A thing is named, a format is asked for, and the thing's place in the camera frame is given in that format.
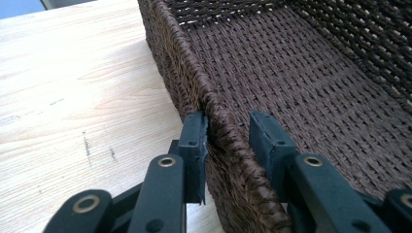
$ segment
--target brown wicker basket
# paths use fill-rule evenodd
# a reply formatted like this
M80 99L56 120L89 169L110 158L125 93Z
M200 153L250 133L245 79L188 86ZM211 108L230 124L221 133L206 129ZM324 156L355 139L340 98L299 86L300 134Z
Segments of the brown wicker basket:
M291 230L248 145L249 111L275 116L377 198L412 186L412 2L139 0L181 118L210 118L209 190L227 232Z

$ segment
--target scratch mark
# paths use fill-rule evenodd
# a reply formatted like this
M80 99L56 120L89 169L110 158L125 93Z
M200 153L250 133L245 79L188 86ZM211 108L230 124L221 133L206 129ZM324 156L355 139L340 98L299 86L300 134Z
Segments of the scratch mark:
M61 102L61 101L63 101L63 100L64 100L64 99L56 100L56 101L54 101L54 102L51 102L50 105L53 106L53 105L55 105L55 104L57 104L58 102Z
M85 131L83 131L83 141L85 142L86 156L87 156L87 159L88 159L88 166L91 167L90 144L88 143L88 140L86 138L86 132Z
M117 160L116 157L115 157L115 151L114 151L112 148L110 148L110 154L112 155L113 160L114 160L115 162L118 162L118 160Z
M9 116L0 119L0 126L13 123L20 119L20 116Z

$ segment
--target light wood surface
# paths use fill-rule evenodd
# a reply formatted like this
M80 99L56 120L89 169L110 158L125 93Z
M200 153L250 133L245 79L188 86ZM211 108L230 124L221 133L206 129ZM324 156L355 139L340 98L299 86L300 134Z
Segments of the light wood surface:
M80 191L142 182L181 129L136 0L0 20L0 232L41 232ZM223 232L209 194L188 217L188 232Z

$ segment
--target wooden table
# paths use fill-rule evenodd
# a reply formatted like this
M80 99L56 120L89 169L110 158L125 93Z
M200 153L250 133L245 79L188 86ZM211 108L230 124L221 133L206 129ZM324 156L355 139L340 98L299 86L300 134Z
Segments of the wooden table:
M0 232L41 232L72 195L143 181L182 123L136 0L0 20ZM222 232L210 195L188 232Z

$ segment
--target clamp jaw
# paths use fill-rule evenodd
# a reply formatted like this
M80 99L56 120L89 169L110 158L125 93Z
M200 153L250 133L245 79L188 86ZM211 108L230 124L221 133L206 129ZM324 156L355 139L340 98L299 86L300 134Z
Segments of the clamp jaw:
M112 198L87 190L68 199L46 233L186 232L186 203L205 203L208 119L188 115L180 140L154 158L144 181Z
M299 153L272 116L252 111L249 144L294 232L412 232L412 190L393 190L384 202L354 191L316 154Z

